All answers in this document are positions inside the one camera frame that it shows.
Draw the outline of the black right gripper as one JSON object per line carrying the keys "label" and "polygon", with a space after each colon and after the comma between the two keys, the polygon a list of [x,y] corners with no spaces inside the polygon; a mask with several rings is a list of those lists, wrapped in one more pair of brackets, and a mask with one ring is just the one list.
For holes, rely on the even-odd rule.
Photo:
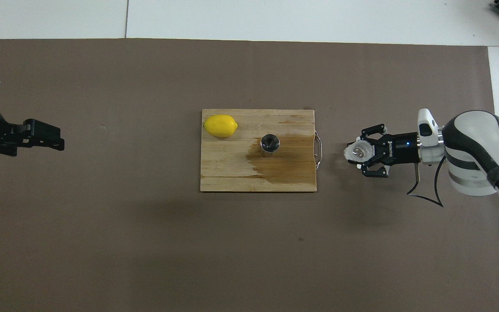
{"label": "black right gripper", "polygon": [[[381,137],[378,140],[370,138],[375,134],[380,134]],[[374,146],[374,157],[364,162],[355,160],[347,160],[347,162],[355,165],[359,172],[368,178],[387,178],[393,165],[421,162],[417,132],[386,134],[386,125],[380,123],[363,129],[360,136],[348,145],[358,141]]]}

